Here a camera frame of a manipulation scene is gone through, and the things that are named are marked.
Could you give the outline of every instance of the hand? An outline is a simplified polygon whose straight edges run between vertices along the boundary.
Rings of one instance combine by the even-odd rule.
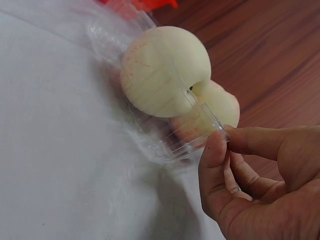
[[[320,127],[227,131],[228,149],[213,133],[198,169],[202,208],[223,235],[320,240]],[[284,181],[260,177],[240,154],[277,161]]]

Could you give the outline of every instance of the plastic packaging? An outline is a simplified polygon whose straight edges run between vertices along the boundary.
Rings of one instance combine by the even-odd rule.
[[[122,9],[115,12],[114,6],[118,4]],[[131,105],[121,90],[120,71],[126,49],[141,33],[156,27],[144,11],[137,10],[126,0],[110,0],[106,5],[99,5],[91,0],[70,0],[68,7],[64,1],[56,0],[54,8],[51,7],[51,0],[16,0],[14,4],[3,2],[0,10],[93,51],[108,71],[110,86],[117,95],[120,108],[123,109],[123,121],[131,126],[127,130],[131,131],[133,128],[138,132],[137,144],[147,149],[150,154],[161,159],[165,157],[168,160],[180,160],[202,150],[212,131],[202,133],[190,142],[183,142],[172,130],[169,118],[158,118],[139,111]],[[163,59],[165,71],[168,71],[172,78],[180,80],[179,88],[182,92],[189,92],[175,70],[174,57],[162,54],[164,51],[161,48],[164,46],[155,47],[159,48],[158,57]],[[198,107],[201,111],[200,118],[204,118],[205,122],[210,121],[213,131],[219,131],[227,138],[223,126],[210,108],[207,105]]]

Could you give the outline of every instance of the finger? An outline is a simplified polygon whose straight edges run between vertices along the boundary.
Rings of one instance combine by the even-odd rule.
[[[226,188],[229,190],[229,192],[233,195],[235,198],[244,198],[248,201],[252,201],[253,198],[246,194],[245,192],[241,191],[236,180],[234,177],[234,174],[230,168],[230,157],[225,161],[223,166],[224,171],[224,179],[225,179],[225,185]]]
[[[227,128],[228,148],[235,153],[277,160],[281,144],[295,129]]]
[[[226,140],[221,133],[214,132],[207,139],[198,168],[202,208],[224,227],[228,225],[228,221],[253,204],[243,198],[234,198],[226,188],[224,161],[229,157],[226,152]],[[222,212],[228,214],[220,219]]]
[[[256,199],[270,203],[286,194],[284,182],[260,177],[241,154],[230,152],[230,168],[241,190]]]

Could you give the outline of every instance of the clear plastic clamshell container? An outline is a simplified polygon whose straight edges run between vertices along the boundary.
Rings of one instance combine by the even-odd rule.
[[[140,95],[135,99],[132,97],[128,99],[122,90],[126,89],[127,94],[137,90],[134,89],[136,86],[132,86],[130,80],[132,73],[127,72],[123,67],[124,54],[135,38],[156,26],[145,12],[137,11],[129,2],[110,1],[106,7],[112,11],[116,5],[117,12],[113,12],[112,15],[114,26],[108,24],[110,20],[107,23],[104,18],[97,18],[90,28],[91,40],[100,59],[113,69],[111,85],[114,87],[114,92],[118,94],[119,100],[123,101],[122,108],[127,115],[125,118],[140,133],[140,144],[150,150],[155,157],[181,160],[202,151],[207,137],[214,131],[221,132],[227,138],[226,131],[212,110],[206,104],[200,105],[192,88],[185,85],[184,79],[176,69],[174,56],[164,54],[168,53],[165,50],[165,43],[159,44],[159,41],[156,43],[153,41],[159,37],[157,34],[152,36],[150,44],[155,52],[153,56],[159,59],[160,65],[154,67],[151,72],[140,75]],[[167,73],[167,79],[160,78],[159,72],[163,71]],[[150,91],[148,86],[155,81],[162,81],[163,84],[158,84],[159,87],[156,90]],[[157,108],[153,104],[153,98],[164,94],[167,90],[170,91],[170,89],[166,90],[166,87],[178,89],[180,95],[185,96],[189,102],[191,110],[178,117],[156,117]],[[146,102],[144,104],[146,109],[140,111],[134,107],[132,103],[137,101]]]

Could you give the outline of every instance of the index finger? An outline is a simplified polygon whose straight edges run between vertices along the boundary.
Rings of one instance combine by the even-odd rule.
[[[296,129],[269,129],[262,127],[228,128],[228,148],[235,153],[257,155],[277,160],[285,139]]]

